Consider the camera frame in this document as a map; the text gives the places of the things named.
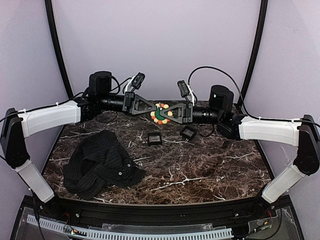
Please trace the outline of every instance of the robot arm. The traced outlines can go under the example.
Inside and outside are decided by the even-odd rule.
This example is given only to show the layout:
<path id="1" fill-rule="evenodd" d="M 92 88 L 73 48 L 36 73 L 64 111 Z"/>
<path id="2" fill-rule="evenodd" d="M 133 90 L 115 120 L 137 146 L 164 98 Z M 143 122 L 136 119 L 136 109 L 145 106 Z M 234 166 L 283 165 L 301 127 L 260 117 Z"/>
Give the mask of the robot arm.
<path id="1" fill-rule="evenodd" d="M 64 104 L 44 107 L 34 111 L 7 111 L 0 143 L 5 161 L 14 169 L 43 203 L 52 203 L 55 193 L 30 160 L 25 140 L 40 131 L 75 124 L 93 119 L 103 110 L 123 112 L 130 115 L 144 114 L 156 110 L 156 106 L 144 98 L 126 91 L 124 95 L 110 93 L 105 89 L 111 77 L 109 72 L 90 76 L 87 95 L 74 98 Z M 144 74 L 133 77 L 131 86 L 140 87 Z M 139 109 L 144 102 L 148 109 Z M 311 116 L 305 115 L 303 122 L 254 119 L 244 114 L 232 113 L 233 93 L 223 86 L 212 86 L 209 107 L 194 106 L 194 103 L 179 103 L 162 109 L 160 115 L 179 124 L 212 124 L 223 136 L 232 140 L 266 140 L 298 147 L 296 159 L 274 180 L 269 182 L 257 196 L 254 212 L 263 212 L 283 193 L 306 175 L 319 169 L 320 137 Z M 174 116 L 166 112 L 173 111 Z"/>
<path id="2" fill-rule="evenodd" d="M 255 209 L 259 216 L 282 194 L 306 175 L 314 174 L 320 166 L 320 136 L 310 115 L 291 120 L 254 119 L 232 113 L 233 93 L 223 86 L 212 86 L 209 107 L 179 103 L 162 109 L 160 115 L 179 124 L 212 124 L 224 137 L 232 140 L 264 140 L 298 147 L 296 159 L 271 182 L 256 198 Z M 176 114 L 167 116 L 168 111 Z"/>
<path id="3" fill-rule="evenodd" d="M 144 74 L 139 73 L 138 76 L 138 81 L 134 82 L 136 89 L 140 87 Z M 51 204 L 57 197 L 32 163 L 25 138 L 54 127 L 89 121 L 101 114 L 103 110 L 139 115 L 157 109 L 154 104 L 134 92 L 126 92 L 124 95 L 110 93 L 110 81 L 111 73 L 96 72 L 90 76 L 85 96 L 35 110 L 16 111 L 14 108 L 7 110 L 0 136 L 5 161 L 43 203 Z M 141 102 L 149 108 L 140 109 Z"/>

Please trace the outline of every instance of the colorful toy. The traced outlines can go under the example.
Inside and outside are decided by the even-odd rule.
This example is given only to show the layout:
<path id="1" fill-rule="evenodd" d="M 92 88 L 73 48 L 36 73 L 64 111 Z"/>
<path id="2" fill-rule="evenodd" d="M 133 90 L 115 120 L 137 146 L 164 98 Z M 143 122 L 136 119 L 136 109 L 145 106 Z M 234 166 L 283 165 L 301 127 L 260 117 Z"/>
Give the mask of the colorful toy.
<path id="1" fill-rule="evenodd" d="M 156 104 L 156 111 L 152 111 L 150 113 L 151 115 L 151 118 L 153 119 L 153 121 L 159 125 L 161 124 L 167 124 L 168 122 L 170 122 L 170 119 L 168 118 L 165 118 L 163 116 L 160 116 L 160 111 L 162 109 L 167 109 L 169 108 L 169 105 L 168 104 L 163 104 L 163 103 L 157 103 Z M 168 111 L 166 113 L 169 117 L 171 117 L 173 115 L 172 111 Z"/>

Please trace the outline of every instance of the black metal pole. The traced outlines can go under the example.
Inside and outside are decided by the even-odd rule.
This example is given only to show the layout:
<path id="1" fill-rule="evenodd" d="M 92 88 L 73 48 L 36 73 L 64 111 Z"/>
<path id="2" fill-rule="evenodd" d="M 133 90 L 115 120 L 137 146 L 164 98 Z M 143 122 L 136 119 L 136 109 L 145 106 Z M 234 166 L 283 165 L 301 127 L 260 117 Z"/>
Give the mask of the black metal pole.
<path id="1" fill-rule="evenodd" d="M 267 5 L 268 5 L 268 0 L 261 0 L 260 4 L 260 12 L 259 12 L 259 17 L 258 17 L 258 23 L 256 26 L 256 31 L 255 31 L 255 37 L 254 37 L 254 42 L 253 42 L 253 47 L 252 47 L 252 52 L 248 64 L 248 68 L 246 70 L 245 78 L 243 81 L 242 89 L 241 89 L 241 95 L 243 99 L 245 99 L 248 87 L 251 81 L 252 73 L 254 72 L 257 56 L 258 56 L 258 51 L 260 47 L 260 42 L 261 42 L 261 37 L 265 25 L 265 19 L 266 19 L 266 13 L 267 13 Z M 241 107 L 243 104 L 241 98 L 239 97 L 237 105 Z"/>
<path id="2" fill-rule="evenodd" d="M 67 70 L 65 66 L 65 62 L 61 53 L 61 48 L 59 44 L 59 39 L 58 39 L 58 33 L 57 33 L 57 28 L 56 28 L 56 22 L 55 22 L 55 16 L 54 16 L 54 10 L 52 8 L 52 2 L 51 0 L 44 0 L 45 3 L 45 10 L 46 10 L 46 16 L 48 18 L 48 24 L 49 24 L 49 29 L 50 29 L 50 34 L 51 34 L 51 39 L 52 39 L 52 44 L 55 52 L 55 57 L 56 61 L 58 62 L 60 74 L 62 77 L 62 81 L 64 84 L 64 88 L 66 91 L 66 94 L 68 95 L 68 98 L 72 98 L 74 96 L 71 85 L 69 82 L 69 78 L 67 75 Z"/>

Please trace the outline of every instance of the crumpled fabric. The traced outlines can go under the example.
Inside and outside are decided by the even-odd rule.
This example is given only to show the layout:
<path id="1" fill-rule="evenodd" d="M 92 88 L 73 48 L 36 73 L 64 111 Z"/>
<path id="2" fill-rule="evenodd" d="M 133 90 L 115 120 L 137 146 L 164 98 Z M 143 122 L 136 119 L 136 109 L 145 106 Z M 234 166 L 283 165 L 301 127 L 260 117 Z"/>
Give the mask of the crumpled fabric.
<path id="1" fill-rule="evenodd" d="M 90 200 L 102 187 L 126 188 L 138 184 L 146 173 L 109 130 L 84 139 L 62 172 L 64 187 L 84 200 Z"/>

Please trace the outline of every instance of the brown marble surface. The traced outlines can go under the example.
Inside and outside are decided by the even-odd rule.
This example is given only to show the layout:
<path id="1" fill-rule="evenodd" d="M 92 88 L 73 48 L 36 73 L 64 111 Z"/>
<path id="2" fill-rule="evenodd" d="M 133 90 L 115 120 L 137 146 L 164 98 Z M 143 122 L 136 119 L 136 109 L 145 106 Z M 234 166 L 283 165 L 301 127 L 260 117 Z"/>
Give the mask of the brown marble surface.
<path id="1" fill-rule="evenodd" d="M 172 106 L 177 102 L 165 103 Z M 98 120 L 108 122 L 115 116 L 113 112 L 105 112 Z M 192 141 L 185 141 L 179 135 L 182 128 L 174 122 L 158 125 L 149 113 L 140 116 L 119 113 L 108 124 L 94 119 L 67 125 L 50 156 L 44 178 L 60 197 L 79 199 L 63 186 L 63 165 L 84 138 L 108 129 L 115 132 L 146 175 L 132 187 L 102 188 L 92 199 L 94 202 L 189 204 L 234 200 L 255 196 L 270 181 L 253 141 L 228 140 L 216 132 L 207 138 L 197 134 Z M 211 125 L 200 126 L 203 134 L 211 129 Z M 148 147 L 147 133 L 152 132 L 161 132 L 162 145 Z"/>

